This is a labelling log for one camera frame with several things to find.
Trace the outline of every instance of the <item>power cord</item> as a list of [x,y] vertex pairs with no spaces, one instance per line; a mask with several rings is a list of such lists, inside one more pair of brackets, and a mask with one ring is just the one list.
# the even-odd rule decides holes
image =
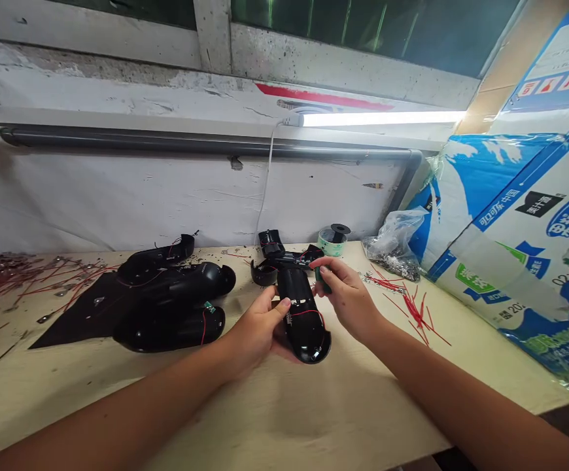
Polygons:
[[271,141],[269,143],[269,160],[267,161],[267,175],[265,176],[265,187],[263,189],[263,200],[260,202],[260,210],[258,211],[258,218],[256,219],[256,230],[254,231],[254,243],[258,244],[258,225],[260,224],[260,216],[263,213],[263,207],[265,206],[265,199],[267,198],[267,187],[269,185],[269,171],[271,170],[271,155],[273,154],[273,136],[276,132],[278,126],[283,126],[284,121],[279,121],[273,127],[271,131]]

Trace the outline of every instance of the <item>hand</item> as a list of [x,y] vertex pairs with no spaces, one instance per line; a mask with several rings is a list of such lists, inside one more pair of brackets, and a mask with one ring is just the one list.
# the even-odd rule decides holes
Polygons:
[[320,267],[322,278],[332,290],[332,294],[324,292],[319,280],[313,290],[320,298],[326,296],[329,299],[339,322],[352,334],[352,337],[365,343],[383,316],[371,300],[358,273],[334,257],[318,258],[309,266],[313,269]]
[[276,294],[276,287],[265,288],[234,327],[221,338],[229,347],[235,377],[244,376],[254,369],[270,350],[283,353],[284,347],[274,340],[273,335],[274,330],[283,323],[291,300],[285,298],[272,309],[271,300]]

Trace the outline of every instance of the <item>clear plastic bag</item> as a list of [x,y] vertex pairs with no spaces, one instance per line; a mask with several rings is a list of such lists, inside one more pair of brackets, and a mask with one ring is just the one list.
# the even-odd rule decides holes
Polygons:
[[378,235],[363,238],[365,255],[391,273],[410,281],[420,281],[420,266],[409,248],[409,240],[427,214],[421,206],[392,211]]

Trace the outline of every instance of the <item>glass pane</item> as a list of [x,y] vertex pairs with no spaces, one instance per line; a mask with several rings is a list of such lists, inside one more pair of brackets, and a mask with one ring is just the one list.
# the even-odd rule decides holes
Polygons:
[[196,30],[193,0],[51,0]]
[[519,0],[232,0],[236,22],[478,77]]

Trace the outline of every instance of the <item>white table surface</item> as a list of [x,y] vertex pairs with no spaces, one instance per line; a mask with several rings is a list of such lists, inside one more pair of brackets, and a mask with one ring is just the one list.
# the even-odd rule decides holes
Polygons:
[[[287,246],[296,251],[306,247]],[[237,274],[234,290],[214,302],[226,311],[227,331],[261,288],[252,282],[244,262],[249,259],[222,254],[224,249],[262,257],[254,247],[237,247],[237,252],[235,247],[196,249],[193,255],[192,260],[229,265]],[[89,253],[74,258],[97,262],[101,257],[115,265],[130,254]],[[359,242],[347,244],[343,259],[357,271],[371,270]],[[52,278],[51,284],[59,280]],[[413,293],[415,284],[406,284]],[[19,309],[5,313],[23,289],[0,298],[0,326],[9,323],[0,329],[0,355],[27,331],[0,360],[0,449],[194,350],[139,354],[112,339],[27,350],[57,317],[45,324],[36,320],[63,305],[70,294],[58,298],[48,291],[25,296]],[[368,289],[385,317],[417,335],[404,314],[383,296],[404,308],[399,294],[373,285]],[[429,333],[433,350],[532,413],[569,404],[569,392],[549,372],[465,305],[422,279],[418,302],[424,292],[435,329],[452,344]],[[147,469],[382,471],[448,448],[451,444],[391,373],[341,327],[330,303],[316,301],[332,332],[326,360],[298,365],[271,355],[248,379],[217,394],[199,421],[179,431]]]

